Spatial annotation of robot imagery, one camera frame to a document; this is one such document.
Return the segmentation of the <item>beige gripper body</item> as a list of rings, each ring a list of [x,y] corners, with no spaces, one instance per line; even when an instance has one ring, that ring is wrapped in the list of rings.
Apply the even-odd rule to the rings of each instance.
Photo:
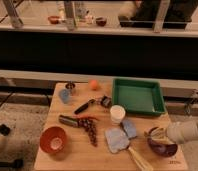
[[[159,143],[167,144],[168,143],[168,138],[166,137],[165,134],[165,129],[164,128],[154,128],[153,130],[150,131],[149,137]]]

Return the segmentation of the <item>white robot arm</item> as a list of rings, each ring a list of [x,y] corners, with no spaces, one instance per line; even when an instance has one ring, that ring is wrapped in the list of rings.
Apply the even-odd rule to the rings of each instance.
[[[198,118],[183,122],[172,122],[166,128],[155,128],[149,137],[164,144],[184,144],[198,140]]]

